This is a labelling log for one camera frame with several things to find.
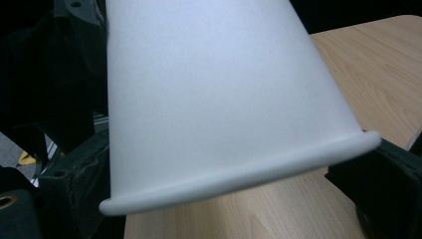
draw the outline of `dark background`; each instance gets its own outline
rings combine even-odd
[[[397,15],[422,16],[422,0],[291,0],[291,2],[309,33]],[[1,0],[0,37],[17,29],[33,27],[44,13],[52,8],[53,0]]]

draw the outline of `wooden surface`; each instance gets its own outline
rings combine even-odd
[[[312,38],[361,126],[405,146],[422,126],[422,19],[400,16]],[[325,173],[130,215],[125,238],[363,238],[354,205]]]

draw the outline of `rounded edge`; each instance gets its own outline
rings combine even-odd
[[[378,132],[360,132],[323,147],[264,161],[257,160],[236,171],[228,170],[200,181],[147,193],[112,197],[100,204],[100,211],[107,216],[116,216],[207,199],[346,161],[376,148],[380,143],[381,137]]]

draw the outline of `light wood tabletop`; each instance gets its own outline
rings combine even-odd
[[[422,126],[422,18],[312,35],[362,128],[404,147]],[[177,207],[129,215],[126,239],[364,238],[326,168]]]

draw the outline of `black plastic bracket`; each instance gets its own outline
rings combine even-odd
[[[369,238],[422,238],[422,158],[383,140],[325,177],[355,203],[363,229],[370,223]]]
[[[57,158],[39,180],[46,238],[123,237],[125,217],[104,217],[99,211],[109,198],[107,130]]]
[[[74,35],[84,63],[95,76],[106,75],[106,4],[103,0],[55,0],[54,16],[63,35]]]

